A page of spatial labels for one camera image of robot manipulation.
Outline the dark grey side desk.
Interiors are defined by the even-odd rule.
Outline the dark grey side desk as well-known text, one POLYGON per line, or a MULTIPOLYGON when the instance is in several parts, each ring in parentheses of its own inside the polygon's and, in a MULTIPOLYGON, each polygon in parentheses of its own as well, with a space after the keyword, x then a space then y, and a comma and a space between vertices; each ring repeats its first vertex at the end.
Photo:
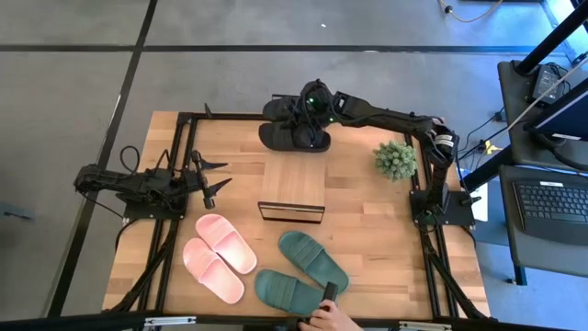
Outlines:
POLYGON ((588 185, 581 177, 545 150, 533 143, 521 123, 509 131, 510 145, 504 149, 506 160, 498 174, 503 195, 506 231, 511 259, 517 270, 534 268, 588 278, 588 245, 568 245, 526 234, 519 215, 513 184, 516 180, 554 182, 558 179, 572 184, 588 185))

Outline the wooden shelf with black frame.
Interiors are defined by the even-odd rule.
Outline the wooden shelf with black frame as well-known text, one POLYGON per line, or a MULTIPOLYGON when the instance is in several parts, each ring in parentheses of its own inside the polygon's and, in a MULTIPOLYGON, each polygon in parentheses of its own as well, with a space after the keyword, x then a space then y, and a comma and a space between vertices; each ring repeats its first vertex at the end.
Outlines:
MULTIPOLYGON (((287 126, 296 125, 295 121, 278 122, 285 122, 287 126)), ((263 220, 315 224, 322 222, 325 213, 325 152, 270 150, 265 164, 262 195, 257 202, 263 220)))

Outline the potted green plant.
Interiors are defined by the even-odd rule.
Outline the potted green plant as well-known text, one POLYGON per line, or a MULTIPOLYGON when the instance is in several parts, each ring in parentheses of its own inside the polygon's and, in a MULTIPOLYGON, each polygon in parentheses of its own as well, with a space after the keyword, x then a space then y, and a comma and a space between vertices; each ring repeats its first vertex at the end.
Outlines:
POLYGON ((376 169, 391 181, 410 178, 417 171, 415 150, 404 142, 380 143, 373 154, 376 169))

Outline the black laptop keyboard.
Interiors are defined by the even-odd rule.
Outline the black laptop keyboard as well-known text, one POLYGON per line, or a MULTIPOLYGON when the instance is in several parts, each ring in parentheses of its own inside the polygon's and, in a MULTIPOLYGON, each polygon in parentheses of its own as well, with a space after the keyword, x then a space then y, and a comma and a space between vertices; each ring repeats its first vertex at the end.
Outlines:
POLYGON ((588 183, 518 180, 512 188, 526 234, 588 246, 588 183))

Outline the black diagonal pole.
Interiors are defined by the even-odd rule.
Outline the black diagonal pole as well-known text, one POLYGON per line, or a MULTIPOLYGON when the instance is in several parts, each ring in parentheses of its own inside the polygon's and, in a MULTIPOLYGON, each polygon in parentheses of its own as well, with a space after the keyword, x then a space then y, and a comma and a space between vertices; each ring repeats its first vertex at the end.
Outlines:
POLYGON ((520 75, 533 71, 550 53, 588 20, 588 0, 581 3, 525 59, 514 67, 520 75))
POLYGON ((513 164, 512 148, 511 146, 507 146, 481 167, 461 179, 460 184, 463 188, 475 190, 496 177, 499 173, 500 166, 512 166, 513 164))

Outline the black slide sandal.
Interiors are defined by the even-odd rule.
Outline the black slide sandal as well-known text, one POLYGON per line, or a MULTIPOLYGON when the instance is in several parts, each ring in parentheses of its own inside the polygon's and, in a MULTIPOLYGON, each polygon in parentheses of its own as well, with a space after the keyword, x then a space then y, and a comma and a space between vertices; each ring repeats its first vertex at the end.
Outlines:
POLYGON ((300 124, 287 126, 285 122, 267 122, 259 126, 261 143, 278 152, 322 153, 331 145, 331 136, 323 130, 300 124))
POLYGON ((272 99, 263 107, 263 116, 272 122, 295 121, 298 118, 299 98, 285 96, 272 99))

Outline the black power adapter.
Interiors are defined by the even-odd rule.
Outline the black power adapter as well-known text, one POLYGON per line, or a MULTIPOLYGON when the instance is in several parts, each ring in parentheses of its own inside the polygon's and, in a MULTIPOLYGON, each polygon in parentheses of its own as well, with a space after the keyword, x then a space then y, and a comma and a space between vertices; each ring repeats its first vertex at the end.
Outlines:
POLYGON ((570 89, 571 85, 567 80, 558 84, 558 81, 569 71, 556 63, 546 63, 539 66, 537 69, 535 80, 529 94, 529 100, 534 102, 549 88, 553 89, 542 97, 537 106, 546 108, 547 106, 556 102, 560 97, 565 95, 570 89))

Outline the green slide sandal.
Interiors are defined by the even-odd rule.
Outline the green slide sandal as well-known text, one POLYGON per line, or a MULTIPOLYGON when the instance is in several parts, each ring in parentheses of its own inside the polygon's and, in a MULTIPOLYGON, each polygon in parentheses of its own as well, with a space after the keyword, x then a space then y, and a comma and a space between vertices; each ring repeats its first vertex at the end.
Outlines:
POLYGON ((323 291, 270 269, 262 269, 256 274, 254 290, 264 304, 297 315, 309 315, 317 310, 323 296, 323 291))
POLYGON ((349 278, 324 246, 308 234, 289 231, 278 240, 278 249, 296 268, 316 283, 326 287, 335 284, 339 293, 348 289, 349 278))

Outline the silver metal bracket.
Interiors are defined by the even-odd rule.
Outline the silver metal bracket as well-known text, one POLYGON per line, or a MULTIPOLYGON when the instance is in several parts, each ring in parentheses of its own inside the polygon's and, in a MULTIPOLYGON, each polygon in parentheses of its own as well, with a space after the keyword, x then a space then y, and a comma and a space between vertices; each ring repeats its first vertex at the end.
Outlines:
POLYGON ((144 320, 144 327, 159 327, 170 325, 192 325, 197 322, 195 316, 159 316, 148 317, 144 320))
POLYGON ((400 321, 398 331, 453 331, 452 325, 430 322, 400 321))

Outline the white thin rod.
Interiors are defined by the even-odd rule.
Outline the white thin rod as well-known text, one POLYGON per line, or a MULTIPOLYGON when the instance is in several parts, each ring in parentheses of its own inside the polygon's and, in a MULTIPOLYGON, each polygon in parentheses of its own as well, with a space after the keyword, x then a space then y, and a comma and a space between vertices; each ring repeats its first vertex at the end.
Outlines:
POLYGON ((505 131, 509 132, 515 125, 522 122, 527 114, 539 103, 549 106, 559 100, 565 91, 568 77, 587 63, 588 55, 570 70, 565 69, 563 74, 560 67, 555 63, 539 64, 531 70, 530 74, 522 74, 523 78, 531 78, 525 99, 526 105, 520 114, 508 124, 505 131))

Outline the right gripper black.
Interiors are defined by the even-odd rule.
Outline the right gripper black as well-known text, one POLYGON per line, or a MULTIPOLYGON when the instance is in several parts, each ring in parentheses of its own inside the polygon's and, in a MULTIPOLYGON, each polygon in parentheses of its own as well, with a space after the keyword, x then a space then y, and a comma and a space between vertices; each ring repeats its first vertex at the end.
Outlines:
POLYGON ((330 124, 339 121, 335 96, 320 79, 307 83, 300 91, 296 104, 296 125, 293 138, 296 143, 325 143, 330 124))

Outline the pink slide sandal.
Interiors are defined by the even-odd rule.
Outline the pink slide sandal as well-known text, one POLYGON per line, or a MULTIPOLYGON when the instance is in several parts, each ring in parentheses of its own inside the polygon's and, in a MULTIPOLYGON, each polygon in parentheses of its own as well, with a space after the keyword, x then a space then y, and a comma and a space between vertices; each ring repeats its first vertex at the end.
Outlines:
POLYGON ((202 239, 192 238, 185 244, 183 262, 192 277, 223 302, 235 304, 242 299, 242 281, 202 239))
POLYGON ((203 215, 196 221, 195 228, 200 238, 238 273, 248 274, 257 266, 254 250, 225 217, 203 215))

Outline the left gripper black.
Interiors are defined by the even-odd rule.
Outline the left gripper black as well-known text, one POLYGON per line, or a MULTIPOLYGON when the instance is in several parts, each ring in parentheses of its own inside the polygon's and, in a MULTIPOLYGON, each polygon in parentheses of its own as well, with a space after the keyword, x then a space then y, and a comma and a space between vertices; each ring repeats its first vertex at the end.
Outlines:
POLYGON ((182 178, 185 183, 185 191, 187 193, 201 191, 203 193, 204 206, 207 210, 211 210, 215 207, 213 197, 220 191, 225 185, 232 181, 231 178, 224 179, 216 184, 210 185, 204 171, 213 170, 221 167, 225 167, 227 163, 211 163, 206 161, 200 152, 194 150, 191 152, 190 159, 195 165, 195 170, 184 169, 182 171, 182 178))

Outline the black metal table frame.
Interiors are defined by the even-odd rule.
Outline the black metal table frame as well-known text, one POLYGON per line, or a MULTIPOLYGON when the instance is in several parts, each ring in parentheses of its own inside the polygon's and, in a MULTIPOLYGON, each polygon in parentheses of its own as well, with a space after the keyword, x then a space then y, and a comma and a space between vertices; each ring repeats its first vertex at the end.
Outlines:
MULTIPOLYGON (((254 278, 260 269, 273 269, 320 288, 278 250, 278 238, 286 231, 298 230, 320 242, 349 276, 348 289, 337 297, 344 312, 370 320, 371 325, 382 325, 378 323, 384 319, 433 319, 422 233, 414 226, 409 198, 413 188, 424 188, 427 182, 416 138, 373 127, 329 126, 332 145, 327 152, 296 155, 325 160, 324 178, 311 181, 324 189, 322 223, 264 221, 257 206, 265 199, 262 170, 270 169, 269 163, 277 162, 279 155, 259 141, 261 115, 194 115, 203 117, 198 118, 193 147, 209 162, 228 163, 206 172, 207 179, 212 184, 229 177, 232 181, 217 193, 213 210, 205 209, 201 192, 190 197, 187 214, 179 222, 166 290, 161 291, 164 314, 196 315, 211 324, 269 325, 294 319, 294 314, 257 298, 254 278), (417 148, 415 180, 391 182, 377 172, 372 150, 388 141, 417 148), (223 302, 198 283, 183 264, 183 247, 197 237, 195 222, 207 212, 229 219, 258 258, 251 273, 234 271, 245 287, 242 299, 235 304, 223 302)), ((154 221, 137 221, 121 235, 103 310, 120 303, 145 270, 154 226, 154 221)), ((442 230, 452 276, 475 307, 490 316, 474 242, 459 226, 445 224, 442 230)))

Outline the black monitor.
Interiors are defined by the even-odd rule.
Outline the black monitor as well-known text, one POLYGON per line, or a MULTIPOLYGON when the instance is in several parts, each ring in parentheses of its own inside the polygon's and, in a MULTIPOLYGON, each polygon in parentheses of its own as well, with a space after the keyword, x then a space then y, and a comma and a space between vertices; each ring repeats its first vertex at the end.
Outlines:
POLYGON ((588 142, 588 78, 524 126, 548 137, 588 142))

